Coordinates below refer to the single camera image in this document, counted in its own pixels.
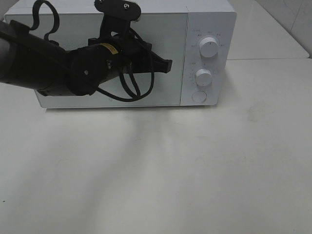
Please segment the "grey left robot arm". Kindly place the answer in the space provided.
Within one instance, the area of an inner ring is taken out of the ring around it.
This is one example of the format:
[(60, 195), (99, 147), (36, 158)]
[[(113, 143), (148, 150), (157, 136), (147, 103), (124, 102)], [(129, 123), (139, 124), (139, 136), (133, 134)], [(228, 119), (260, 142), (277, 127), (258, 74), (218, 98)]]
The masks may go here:
[(39, 19), (29, 27), (18, 21), (0, 24), (0, 80), (2, 83), (29, 88), (43, 96), (86, 96), (95, 92), (112, 98), (101, 84), (119, 78), (127, 98), (132, 102), (145, 97), (134, 75), (168, 73), (172, 61), (152, 51), (132, 28), (112, 35), (105, 31), (88, 45), (67, 51), (47, 36), (31, 34)]

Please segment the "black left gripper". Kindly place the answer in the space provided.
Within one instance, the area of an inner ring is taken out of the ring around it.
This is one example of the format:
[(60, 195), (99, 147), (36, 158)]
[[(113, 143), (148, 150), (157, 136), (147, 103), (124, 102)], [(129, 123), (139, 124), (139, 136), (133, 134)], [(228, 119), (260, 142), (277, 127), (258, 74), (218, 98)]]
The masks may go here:
[(88, 45), (107, 43), (113, 46), (122, 65), (131, 65), (133, 73), (164, 73), (171, 71), (173, 61), (151, 51), (151, 45), (138, 36), (129, 20), (104, 15), (98, 38), (88, 39)]

